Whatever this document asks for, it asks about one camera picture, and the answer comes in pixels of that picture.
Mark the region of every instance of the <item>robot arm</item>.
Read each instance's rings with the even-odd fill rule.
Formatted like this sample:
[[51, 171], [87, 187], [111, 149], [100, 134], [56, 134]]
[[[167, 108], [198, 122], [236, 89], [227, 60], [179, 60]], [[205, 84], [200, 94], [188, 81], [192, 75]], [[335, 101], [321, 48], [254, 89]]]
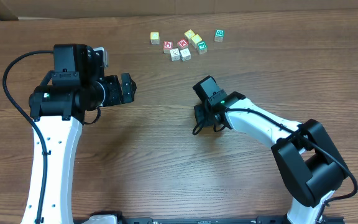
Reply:
[[[117, 76], [104, 76], [108, 54], [103, 48], [55, 45], [53, 57], [55, 69], [48, 72], [29, 99], [30, 117], [42, 133], [47, 153], [34, 130], [34, 160], [23, 224], [73, 223], [73, 168], [82, 127], [88, 124], [84, 121], [85, 111], [98, 110], [97, 121], [100, 107], [131, 103], [136, 91], [128, 73], [121, 74], [122, 85]], [[115, 224], [117, 219], [101, 215], [86, 223]]]
[[347, 173], [331, 157], [315, 151], [306, 162], [300, 156], [313, 149], [304, 138], [323, 148], [347, 169], [323, 126], [311, 119], [305, 124], [289, 121], [254, 105], [244, 95], [234, 92], [227, 95], [213, 77], [206, 77], [193, 87], [203, 104], [195, 106], [199, 130], [203, 126], [223, 125], [256, 138], [270, 147], [288, 191], [293, 196], [287, 221], [292, 224], [314, 224], [321, 220], [319, 211]]

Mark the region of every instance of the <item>wooden surface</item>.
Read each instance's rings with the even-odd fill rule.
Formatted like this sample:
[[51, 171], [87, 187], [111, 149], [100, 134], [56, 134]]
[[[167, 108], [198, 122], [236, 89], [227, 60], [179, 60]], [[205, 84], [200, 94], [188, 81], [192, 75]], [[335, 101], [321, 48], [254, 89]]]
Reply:
[[[150, 45], [150, 32], [177, 42], [188, 29], [208, 53], [190, 46], [191, 60], [171, 62], [162, 44]], [[226, 31], [222, 43], [213, 42], [215, 29]], [[21, 221], [33, 156], [32, 130], [4, 95], [3, 71], [21, 54], [65, 43], [105, 47], [106, 75], [129, 72], [137, 83], [135, 102], [103, 108], [99, 122], [83, 129], [77, 218], [97, 210], [153, 218], [288, 211], [291, 195], [270, 149], [235, 131], [191, 135], [199, 103], [191, 87], [207, 75], [283, 118], [322, 122], [358, 180], [358, 10], [0, 22], [0, 223]], [[8, 88], [26, 111], [51, 68], [51, 55], [36, 55], [11, 70]], [[337, 195], [351, 189], [346, 180]], [[325, 214], [358, 223], [358, 194]]]
[[358, 0], [0, 0], [4, 21], [322, 9], [358, 9]]

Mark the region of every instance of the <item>black wire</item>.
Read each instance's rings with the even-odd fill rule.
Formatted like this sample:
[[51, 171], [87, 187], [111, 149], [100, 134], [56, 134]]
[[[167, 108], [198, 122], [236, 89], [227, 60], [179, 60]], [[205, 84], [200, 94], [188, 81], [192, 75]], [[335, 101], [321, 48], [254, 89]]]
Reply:
[[318, 212], [318, 215], [316, 217], [316, 223], [319, 223], [319, 219], [320, 217], [323, 215], [324, 209], [326, 206], [329, 206], [328, 203], [336, 201], [336, 200], [343, 200], [343, 199], [347, 199], [347, 198], [351, 198], [353, 196], [355, 196], [355, 194], [358, 191], [358, 184], [357, 184], [357, 180], [354, 177], [354, 175], [352, 174], [352, 172], [349, 169], [346, 169], [346, 167], [344, 165], [342, 165], [338, 160], [336, 160], [332, 155], [330, 155], [330, 153], [324, 151], [323, 149], [321, 149], [318, 145], [316, 145], [315, 143], [313, 143], [312, 141], [310, 141], [309, 139], [303, 137], [303, 140], [305, 142], [307, 142], [308, 144], [310, 144], [311, 146], [313, 146], [317, 151], [323, 153], [324, 155], [328, 156], [330, 159], [332, 159], [352, 180], [353, 182], [353, 191], [349, 194], [346, 195], [342, 195], [342, 196], [337, 196], [337, 197], [333, 197], [333, 198], [329, 198], [327, 200], [325, 200], [320, 208], [320, 211]]
[[[231, 111], [243, 111], [243, 112], [248, 112], [248, 113], [253, 113], [253, 114], [257, 114], [261, 117], [263, 117], [264, 119], [266, 119], [267, 121], [271, 122], [272, 124], [278, 126], [280, 129], [287, 131], [291, 134], [296, 134], [296, 132], [292, 131], [291, 129], [285, 127], [283, 124], [280, 124], [279, 122], [276, 122], [275, 120], [273, 120], [272, 118], [269, 118], [267, 115], [258, 112], [258, 111], [254, 111], [250, 108], [228, 108], [225, 110], [225, 112], [231, 112]], [[195, 129], [197, 128], [197, 126], [194, 128], [193, 130], [193, 134], [198, 134], [201, 130], [199, 129], [197, 133], [195, 133]], [[330, 159], [332, 159], [352, 180], [353, 183], [353, 191], [349, 194], [346, 195], [342, 195], [342, 196], [337, 196], [337, 197], [333, 197], [333, 198], [329, 198], [327, 200], [325, 200], [320, 208], [320, 211], [316, 217], [316, 223], [319, 223], [319, 219], [320, 217], [323, 215], [324, 209], [326, 206], [329, 206], [330, 202], [336, 201], [336, 200], [343, 200], [343, 199], [347, 199], [350, 197], [355, 196], [355, 194], [358, 191], [358, 184], [357, 184], [357, 180], [354, 177], [354, 175], [352, 174], [352, 172], [347, 169], [344, 165], [342, 165], [337, 159], [335, 159], [332, 155], [330, 155], [330, 153], [326, 152], [325, 150], [321, 149], [318, 145], [316, 145], [315, 143], [313, 143], [312, 141], [310, 141], [309, 139], [307, 139], [306, 137], [297, 134], [301, 137], [302, 141], [304, 141], [305, 143], [313, 146], [317, 151], [319, 151], [320, 153], [323, 153], [325, 156], [328, 156]]]
[[45, 187], [47, 184], [47, 172], [48, 172], [48, 152], [47, 152], [47, 145], [45, 144], [44, 137], [42, 136], [42, 133], [40, 129], [37, 127], [37, 125], [34, 123], [34, 121], [27, 115], [24, 110], [16, 103], [16, 101], [13, 100], [13, 97], [9, 93], [7, 86], [6, 86], [6, 79], [7, 74], [9, 73], [10, 69], [15, 65], [18, 61], [22, 60], [25, 57], [35, 55], [35, 54], [53, 54], [52, 50], [38, 50], [34, 52], [26, 53], [17, 59], [15, 59], [13, 62], [11, 62], [8, 67], [6, 68], [4, 72], [4, 76], [2, 78], [2, 87], [4, 88], [5, 95], [7, 99], [13, 104], [13, 106], [20, 112], [21, 115], [31, 124], [31, 126], [34, 128], [35, 132], [38, 135], [38, 138], [40, 139], [41, 146], [42, 146], [42, 155], [44, 156], [44, 169], [42, 173], [42, 185], [41, 185], [41, 191], [40, 191], [40, 199], [38, 202], [38, 209], [37, 209], [37, 218], [35, 219], [35, 223], [39, 224], [41, 222], [41, 214], [42, 214], [42, 205], [44, 204], [44, 196], [45, 196]]
[[200, 131], [203, 129], [204, 125], [206, 123], [206, 120], [201, 120], [199, 123], [196, 124], [196, 126], [193, 128], [193, 135], [197, 135], [200, 133]]
[[96, 123], [97, 121], [99, 121], [99, 118], [100, 118], [100, 116], [101, 116], [101, 111], [100, 111], [100, 108], [97, 108], [97, 110], [98, 110], [98, 114], [96, 115], [96, 118], [95, 118], [92, 122], [90, 122], [90, 123], [84, 121], [84, 124], [94, 124], [94, 123]]

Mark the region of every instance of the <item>white arm segment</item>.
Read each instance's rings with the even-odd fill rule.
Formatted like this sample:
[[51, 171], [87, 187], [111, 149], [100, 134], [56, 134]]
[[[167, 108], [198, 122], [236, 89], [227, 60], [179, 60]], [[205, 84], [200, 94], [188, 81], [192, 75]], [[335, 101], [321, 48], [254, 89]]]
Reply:
[[[293, 131], [296, 131], [298, 129], [298, 125], [300, 124], [297, 121], [289, 121], [275, 116], [274, 114], [257, 107], [250, 101], [250, 99], [247, 98], [244, 100], [239, 100], [230, 106], [230, 109], [236, 108], [250, 108], [254, 111], [261, 112]], [[241, 111], [231, 111], [226, 113], [226, 119], [229, 122], [230, 127], [232, 127], [234, 130], [249, 134], [269, 148], [276, 144], [278, 139], [286, 138], [290, 135], [290, 133], [280, 129], [257, 114]], [[300, 150], [299, 153], [302, 154], [303, 152], [305, 152], [304, 149]], [[295, 198], [293, 198], [291, 209], [287, 213], [288, 221], [290, 221], [292, 224], [314, 224], [317, 214], [322, 206], [322, 202], [330, 198], [333, 193], [334, 191], [328, 192], [321, 199], [320, 204], [314, 208], [305, 207]]]
[[[293, 131], [298, 130], [298, 125], [300, 124], [297, 121], [289, 121], [275, 116], [254, 105], [248, 98], [239, 100], [230, 106], [230, 109], [236, 108], [250, 108], [254, 111], [261, 112]], [[284, 130], [280, 130], [279, 127], [270, 123], [265, 118], [253, 113], [231, 111], [226, 113], [226, 118], [230, 127], [234, 130], [249, 134], [269, 148], [276, 144], [279, 138], [286, 138], [291, 134]]]
[[[45, 188], [42, 217], [44, 224], [73, 224], [71, 211], [71, 190], [73, 185], [74, 158], [82, 124], [71, 117], [62, 121], [61, 116], [43, 116], [35, 122], [47, 145], [48, 174]], [[34, 160], [27, 206], [22, 224], [34, 224], [40, 198], [44, 159], [42, 146], [34, 131]], [[116, 224], [114, 215], [95, 215], [84, 224]]]

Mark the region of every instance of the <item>letter on block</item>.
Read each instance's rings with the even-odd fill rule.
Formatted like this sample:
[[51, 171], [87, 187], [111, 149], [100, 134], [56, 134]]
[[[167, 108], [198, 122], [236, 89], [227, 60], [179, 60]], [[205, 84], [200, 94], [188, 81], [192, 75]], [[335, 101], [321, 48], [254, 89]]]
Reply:
[[183, 49], [180, 51], [180, 56], [182, 61], [187, 61], [191, 59], [191, 54], [189, 49]]
[[158, 32], [151, 32], [150, 40], [152, 44], [160, 44], [160, 34]]
[[190, 42], [191, 38], [194, 37], [196, 34], [192, 30], [188, 30], [185, 32], [185, 38], [188, 42]]
[[201, 41], [197, 45], [198, 45], [197, 51], [198, 51], [199, 54], [206, 53], [206, 50], [208, 49], [208, 46], [206, 45], [205, 41]]
[[179, 49], [171, 50], [171, 59], [172, 59], [172, 62], [180, 59]]
[[201, 41], [203, 40], [198, 34], [191, 38], [191, 44], [195, 49], [197, 49], [197, 44]]
[[189, 43], [184, 38], [178, 42], [178, 48], [180, 50], [186, 49], [188, 47], [189, 47]]
[[222, 42], [224, 36], [224, 30], [216, 30], [215, 31], [215, 41]]
[[171, 50], [172, 50], [172, 42], [170, 41], [164, 41], [164, 47], [163, 47], [163, 51], [165, 54], [170, 54]]

